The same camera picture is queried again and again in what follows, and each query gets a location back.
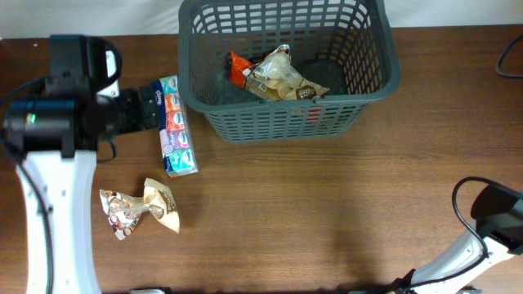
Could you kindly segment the multicolour tissue pack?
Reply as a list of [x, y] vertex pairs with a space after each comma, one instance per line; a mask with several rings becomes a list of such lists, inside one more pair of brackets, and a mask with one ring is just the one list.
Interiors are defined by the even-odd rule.
[[159, 139], [164, 170], [171, 178], [199, 171], [186, 106], [176, 75], [151, 83], [159, 112]]

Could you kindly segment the grey plastic shopping basket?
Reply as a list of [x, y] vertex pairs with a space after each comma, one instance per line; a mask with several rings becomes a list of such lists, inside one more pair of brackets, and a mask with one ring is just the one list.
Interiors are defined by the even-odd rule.
[[[178, 18], [181, 97], [230, 142], [339, 135], [400, 83], [383, 0], [184, 1]], [[282, 44], [323, 97], [269, 102], [229, 81], [232, 54], [257, 63]], [[349, 100], [350, 117], [324, 119]]]

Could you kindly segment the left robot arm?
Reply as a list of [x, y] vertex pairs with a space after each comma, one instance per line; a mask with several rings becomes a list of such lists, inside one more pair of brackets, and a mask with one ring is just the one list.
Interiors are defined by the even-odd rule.
[[7, 93], [1, 142], [25, 199], [30, 293], [98, 293], [92, 182], [98, 144], [159, 126], [149, 87], [118, 89], [123, 58], [84, 35], [49, 39], [50, 72]]

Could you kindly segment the beige cookie bag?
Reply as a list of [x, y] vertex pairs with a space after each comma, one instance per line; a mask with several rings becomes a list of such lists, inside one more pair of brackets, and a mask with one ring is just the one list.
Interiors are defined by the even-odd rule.
[[148, 212], [160, 224], [180, 232], [180, 217], [172, 191], [156, 180], [147, 178], [142, 197], [133, 197], [101, 189], [103, 210], [118, 240], [124, 240], [135, 230], [141, 215]]

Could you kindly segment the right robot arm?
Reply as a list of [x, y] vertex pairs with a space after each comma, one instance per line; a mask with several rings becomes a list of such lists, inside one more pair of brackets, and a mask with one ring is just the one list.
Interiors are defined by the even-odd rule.
[[472, 204], [471, 218], [465, 233], [393, 292], [459, 293], [487, 269], [522, 254], [522, 192], [489, 183]]

